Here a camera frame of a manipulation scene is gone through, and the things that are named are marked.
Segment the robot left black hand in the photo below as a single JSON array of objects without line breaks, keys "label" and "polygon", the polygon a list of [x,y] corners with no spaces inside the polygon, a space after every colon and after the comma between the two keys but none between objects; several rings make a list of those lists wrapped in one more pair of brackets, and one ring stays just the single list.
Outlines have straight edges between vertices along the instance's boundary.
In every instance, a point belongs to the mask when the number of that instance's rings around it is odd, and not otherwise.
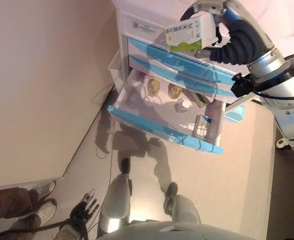
[{"label": "robot left black hand", "polygon": [[80,224],[86,224],[99,208],[97,199],[94,198],[96,189],[85,193],[80,202],[72,209],[70,219],[74,228],[80,228]]}]

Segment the robot right black hand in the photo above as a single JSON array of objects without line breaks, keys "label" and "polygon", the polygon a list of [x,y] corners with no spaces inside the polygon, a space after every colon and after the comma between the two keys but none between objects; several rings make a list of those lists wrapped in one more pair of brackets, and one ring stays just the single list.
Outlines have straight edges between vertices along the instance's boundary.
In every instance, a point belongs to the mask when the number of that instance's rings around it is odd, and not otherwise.
[{"label": "robot right black hand", "polygon": [[238,0],[197,0],[181,16],[188,20],[198,12],[208,12],[227,27],[229,42],[221,47],[206,47],[208,58],[217,63],[247,65],[274,48],[256,19]]}]

